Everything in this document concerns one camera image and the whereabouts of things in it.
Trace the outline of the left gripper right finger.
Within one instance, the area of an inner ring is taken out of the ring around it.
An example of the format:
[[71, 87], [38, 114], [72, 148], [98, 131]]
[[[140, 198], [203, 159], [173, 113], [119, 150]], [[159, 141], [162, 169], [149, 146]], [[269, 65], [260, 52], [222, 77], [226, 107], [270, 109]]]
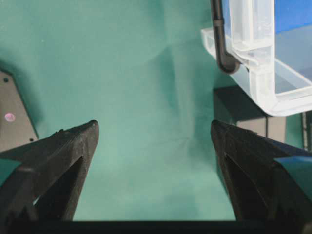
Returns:
[[237, 220], [311, 226], [310, 152], [219, 120], [211, 139]]

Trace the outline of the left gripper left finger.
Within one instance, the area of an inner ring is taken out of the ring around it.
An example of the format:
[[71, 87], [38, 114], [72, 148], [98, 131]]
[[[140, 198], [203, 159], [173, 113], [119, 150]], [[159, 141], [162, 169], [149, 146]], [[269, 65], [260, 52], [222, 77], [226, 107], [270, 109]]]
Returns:
[[0, 187], [0, 225], [17, 219], [71, 221], [99, 139], [91, 120], [4, 151], [19, 163]]

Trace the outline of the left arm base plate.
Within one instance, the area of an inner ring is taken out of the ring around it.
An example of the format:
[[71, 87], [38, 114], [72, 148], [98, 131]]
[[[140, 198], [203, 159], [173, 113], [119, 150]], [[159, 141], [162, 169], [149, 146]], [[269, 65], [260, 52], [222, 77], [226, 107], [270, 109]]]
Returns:
[[38, 140], [14, 78], [0, 72], [0, 151]]

